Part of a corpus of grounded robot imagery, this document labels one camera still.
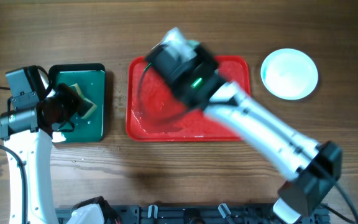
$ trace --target wood grain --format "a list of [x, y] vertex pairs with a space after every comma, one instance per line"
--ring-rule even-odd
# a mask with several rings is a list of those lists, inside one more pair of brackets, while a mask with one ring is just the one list
[[[113, 75], [104, 140], [53, 148], [56, 207], [99, 195], [115, 205], [277, 199], [284, 180], [244, 143], [140, 143], [126, 135], [127, 68], [175, 26], [217, 54], [246, 59], [256, 100], [301, 132], [340, 144], [340, 183], [358, 208], [358, 1], [0, 0], [1, 86], [6, 71], [27, 65], [100, 62]], [[304, 100], [279, 100], [260, 80], [263, 59], [284, 47], [306, 52], [318, 67], [319, 88]], [[0, 114], [8, 97], [0, 90]], [[350, 215], [335, 190], [326, 202]], [[8, 216], [9, 172], [0, 151], [0, 223]]]

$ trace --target white plate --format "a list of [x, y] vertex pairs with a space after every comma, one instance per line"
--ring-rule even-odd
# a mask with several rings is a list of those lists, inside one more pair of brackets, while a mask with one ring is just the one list
[[285, 100], [306, 97], [318, 82], [312, 59], [295, 49], [280, 49], [268, 55], [260, 68], [260, 77], [269, 92]]

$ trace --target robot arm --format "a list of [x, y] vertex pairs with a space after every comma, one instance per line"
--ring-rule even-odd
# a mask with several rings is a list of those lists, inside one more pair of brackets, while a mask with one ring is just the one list
[[212, 54], [186, 40], [179, 29], [170, 30], [146, 61], [176, 99], [189, 108], [200, 108], [207, 117], [237, 133], [287, 179], [273, 206], [275, 214], [286, 223], [311, 215], [333, 187], [315, 164], [323, 167], [330, 178], [339, 179], [342, 151], [337, 145], [320, 145], [280, 121], [237, 83], [220, 76]]
[[[213, 56], [202, 45], [187, 41], [177, 28], [167, 33], [146, 60], [177, 99], [189, 108], [202, 109], [207, 117], [237, 133], [287, 179], [273, 206], [274, 213], [286, 223], [295, 223], [302, 215], [310, 216], [333, 187], [333, 182], [313, 164], [321, 164], [325, 174], [339, 179], [342, 151], [337, 145], [321, 145], [280, 121], [238, 84], [221, 77]], [[77, 94], [62, 84], [47, 98], [51, 88], [45, 89], [35, 70], [27, 67], [7, 73], [15, 111], [1, 115], [0, 138], [26, 163], [29, 221], [54, 224], [58, 222], [50, 179], [51, 136], [83, 109], [83, 104]], [[10, 223], [21, 223], [21, 177], [17, 163], [11, 156], [8, 158]], [[107, 219], [113, 222], [117, 217], [101, 197], [75, 208], [70, 224], [103, 223]]]
[[[260, 106], [237, 83], [225, 83], [209, 100], [204, 114], [230, 129], [258, 150], [287, 180], [295, 180], [299, 168], [306, 169], [314, 158], [318, 142], [310, 139]], [[305, 157], [297, 151], [303, 150]], [[295, 223], [301, 214], [279, 199], [274, 213], [287, 223]]]

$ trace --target sponge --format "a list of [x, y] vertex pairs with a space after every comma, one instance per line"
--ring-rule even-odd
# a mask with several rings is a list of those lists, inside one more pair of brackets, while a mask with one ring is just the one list
[[86, 119], [91, 116], [91, 114], [96, 111], [98, 106], [93, 103], [90, 99], [86, 98], [84, 94], [82, 94], [80, 87], [78, 84], [74, 84], [70, 86], [71, 89], [75, 90], [78, 94], [78, 96], [83, 100], [83, 102], [80, 104], [80, 108], [78, 110], [78, 115], [81, 119]]

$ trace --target green led light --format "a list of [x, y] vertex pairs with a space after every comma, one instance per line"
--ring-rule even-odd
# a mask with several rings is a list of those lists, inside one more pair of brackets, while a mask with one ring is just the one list
[[191, 84], [191, 87], [196, 88], [199, 84], [201, 84], [202, 81], [203, 78], [197, 78], [196, 81], [194, 81], [193, 84]]
[[149, 69], [150, 66], [151, 66], [151, 63], [149, 63], [149, 64], [143, 69], [143, 71], [146, 71], [147, 69]]

